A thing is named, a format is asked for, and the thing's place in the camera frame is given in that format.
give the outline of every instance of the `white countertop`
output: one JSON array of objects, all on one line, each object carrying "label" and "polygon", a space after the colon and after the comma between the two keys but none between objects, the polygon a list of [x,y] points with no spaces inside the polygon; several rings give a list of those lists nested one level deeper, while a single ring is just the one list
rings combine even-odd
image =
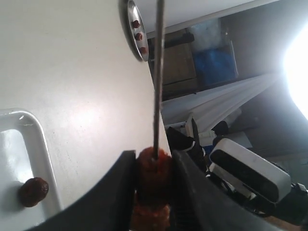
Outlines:
[{"label": "white countertop", "polygon": [[40,121],[65,207],[123,150],[152,145],[153,100],[117,1],[0,2],[0,109],[23,108]]}]

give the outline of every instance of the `white tray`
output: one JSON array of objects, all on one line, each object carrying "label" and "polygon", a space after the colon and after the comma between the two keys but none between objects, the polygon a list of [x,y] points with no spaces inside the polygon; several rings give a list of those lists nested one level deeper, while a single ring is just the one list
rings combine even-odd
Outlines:
[{"label": "white tray", "polygon": [[[17,200],[18,188],[29,178],[49,184],[46,198],[33,208]],[[24,110],[0,110],[0,230],[21,231],[61,211],[43,130]]]}]

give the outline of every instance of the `metal rod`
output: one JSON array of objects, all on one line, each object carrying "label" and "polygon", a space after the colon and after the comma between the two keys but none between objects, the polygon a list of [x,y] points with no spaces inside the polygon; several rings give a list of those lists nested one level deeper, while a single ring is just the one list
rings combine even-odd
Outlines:
[{"label": "metal rod", "polygon": [[162,85],[163,85],[163,65],[164,65],[164,43],[165,43],[165,27],[164,27],[164,11],[165,0],[157,0],[156,6],[156,37],[154,51],[154,157],[158,158],[159,149],[159,119],[160,105],[162,101]]}]

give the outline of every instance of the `bright light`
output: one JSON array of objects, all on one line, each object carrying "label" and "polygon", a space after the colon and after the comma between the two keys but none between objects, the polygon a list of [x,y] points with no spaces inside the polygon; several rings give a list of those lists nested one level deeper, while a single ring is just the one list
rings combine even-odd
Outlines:
[{"label": "bright light", "polygon": [[284,68],[291,97],[308,119],[308,25],[288,49]]}]

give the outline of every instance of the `small red food item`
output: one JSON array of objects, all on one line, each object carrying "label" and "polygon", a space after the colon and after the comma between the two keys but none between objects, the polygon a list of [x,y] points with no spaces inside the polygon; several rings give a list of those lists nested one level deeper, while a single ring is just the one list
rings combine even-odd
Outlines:
[{"label": "small red food item", "polygon": [[135,199],[135,205],[130,220],[130,230],[133,231],[164,231],[170,226],[170,208],[168,205],[155,212],[141,206]]},{"label": "small red food item", "polygon": [[159,149],[158,159],[154,148],[144,149],[137,158],[137,200],[152,212],[162,209],[170,199],[172,159]]},{"label": "small red food item", "polygon": [[140,23],[138,20],[135,20],[134,22],[132,22],[133,28],[139,28],[140,27]]},{"label": "small red food item", "polygon": [[148,49],[146,49],[146,47],[140,47],[141,54],[146,54],[147,52],[148,52]]},{"label": "small red food item", "polygon": [[137,41],[141,41],[141,40],[142,40],[142,33],[137,33],[137,34],[135,35],[135,39],[136,39]]},{"label": "small red food item", "polygon": [[43,200],[49,190],[49,185],[40,177],[27,180],[18,190],[18,198],[24,207],[33,207]]}]

